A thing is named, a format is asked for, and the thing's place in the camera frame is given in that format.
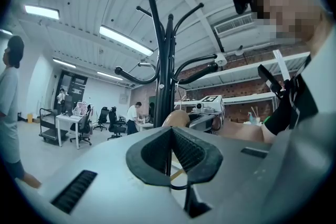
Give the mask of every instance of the grey floor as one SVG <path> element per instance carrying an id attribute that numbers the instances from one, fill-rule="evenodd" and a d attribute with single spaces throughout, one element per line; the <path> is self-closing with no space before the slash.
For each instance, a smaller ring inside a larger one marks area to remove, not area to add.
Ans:
<path id="1" fill-rule="evenodd" d="M 62 147 L 58 143 L 45 142 L 40 133 L 39 123 L 18 122 L 18 135 L 20 142 L 20 156 L 25 171 L 34 175 L 42 183 L 52 176 L 60 167 L 72 162 L 92 147 L 105 142 L 111 136 L 109 131 L 95 129 L 90 136 L 90 146 L 86 142 L 80 142 L 79 149 L 76 149 L 76 141 L 72 143 L 67 139 L 62 142 Z"/>

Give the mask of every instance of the air conditioning vent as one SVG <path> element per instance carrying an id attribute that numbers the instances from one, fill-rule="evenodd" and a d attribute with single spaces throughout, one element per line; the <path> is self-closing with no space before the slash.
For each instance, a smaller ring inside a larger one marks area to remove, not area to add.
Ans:
<path id="1" fill-rule="evenodd" d="M 89 188 L 97 173 L 83 170 L 61 193 L 51 202 L 58 209 L 69 214 L 79 199 Z"/>
<path id="2" fill-rule="evenodd" d="M 224 33 L 232 31 L 233 29 L 239 29 L 251 24 L 253 24 L 251 14 L 246 14 L 238 18 L 234 18 L 232 20 L 221 23 L 219 25 L 216 25 L 215 30 L 219 36 L 222 36 Z"/>

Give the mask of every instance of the desk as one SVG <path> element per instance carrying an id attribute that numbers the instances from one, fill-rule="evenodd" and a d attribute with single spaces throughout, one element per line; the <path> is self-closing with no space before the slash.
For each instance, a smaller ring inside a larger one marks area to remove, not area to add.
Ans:
<path id="1" fill-rule="evenodd" d="M 79 149 L 79 142 L 78 142 L 78 122 L 80 121 L 81 117 L 74 116 L 74 117 L 69 117 L 67 115 L 58 115 L 56 116 L 56 124 L 57 124 L 57 135 L 58 135 L 58 145 L 62 146 L 62 141 L 61 141 L 61 124 L 60 121 L 66 121 L 70 123 L 75 123 L 76 124 L 76 148 Z"/>
<path id="2" fill-rule="evenodd" d="M 135 123 L 135 125 L 136 125 L 136 129 L 139 131 L 139 132 L 142 132 L 143 131 L 143 129 L 151 129 L 151 128 L 153 128 L 153 124 L 152 123 L 145 123 L 145 124 L 143 124 L 143 123 L 141 123 L 141 122 L 136 122 Z"/>

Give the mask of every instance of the office chair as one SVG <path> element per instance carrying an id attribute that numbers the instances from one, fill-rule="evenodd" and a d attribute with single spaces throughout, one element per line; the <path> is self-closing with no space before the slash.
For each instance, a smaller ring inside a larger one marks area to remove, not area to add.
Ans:
<path id="1" fill-rule="evenodd" d="M 84 134 L 88 134 L 90 133 L 90 123 L 89 123 L 89 114 L 90 114 L 91 110 L 89 110 L 80 120 L 80 122 L 78 123 L 78 142 L 80 141 L 85 141 L 87 143 L 89 143 L 89 145 L 91 146 L 91 142 L 90 142 L 90 138 L 88 137 L 84 137 Z"/>
<path id="2" fill-rule="evenodd" d="M 126 131 L 125 127 L 121 127 L 124 121 L 117 121 L 117 115 L 115 114 L 116 110 L 117 108 L 113 107 L 109 112 L 109 118 L 110 118 L 109 132 L 114 134 L 112 134 L 111 137 L 107 138 L 107 140 L 121 137 L 120 133 L 124 133 Z"/>
<path id="3" fill-rule="evenodd" d="M 103 129 L 107 130 L 107 128 L 104 126 L 104 123 L 107 122 L 107 115 L 108 114 L 109 114 L 109 110 L 107 109 L 106 106 L 104 106 L 100 111 L 100 115 L 99 115 L 99 119 L 98 119 L 98 125 L 95 126 L 93 129 L 100 128 L 101 132 L 102 132 Z"/>

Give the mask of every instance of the man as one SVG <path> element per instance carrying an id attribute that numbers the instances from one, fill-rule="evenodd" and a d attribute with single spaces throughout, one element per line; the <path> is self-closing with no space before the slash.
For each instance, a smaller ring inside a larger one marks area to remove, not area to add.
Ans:
<path id="1" fill-rule="evenodd" d="M 0 154 L 8 172 L 28 185 L 38 188 L 41 183 L 23 169 L 17 135 L 18 68 L 23 57 L 24 44 L 13 36 L 3 56 L 6 69 L 0 75 Z"/>
<path id="2" fill-rule="evenodd" d="M 141 102 L 137 102 L 135 105 L 131 106 L 127 111 L 127 135 L 137 133 L 137 127 L 135 123 L 138 120 L 136 110 L 141 107 Z"/>
<path id="3" fill-rule="evenodd" d="M 65 102 L 65 91 L 64 89 L 60 90 L 60 93 L 57 95 L 57 114 L 60 115 L 63 111 Z"/>
<path id="4" fill-rule="evenodd" d="M 335 60 L 330 57 L 335 55 L 336 28 L 332 16 L 317 0 L 249 0 L 249 3 L 258 19 L 267 19 L 277 26 L 277 31 L 305 42 L 310 57 L 302 68 L 303 72 L 299 74 L 300 70 L 291 79 L 291 89 L 286 91 L 279 107 L 265 124 L 259 127 L 225 121 L 217 133 L 225 137 L 272 143 L 276 135 L 286 128 L 294 128 L 318 111 L 332 111 L 334 78 L 327 83 L 323 79 L 327 65 L 333 70 Z"/>

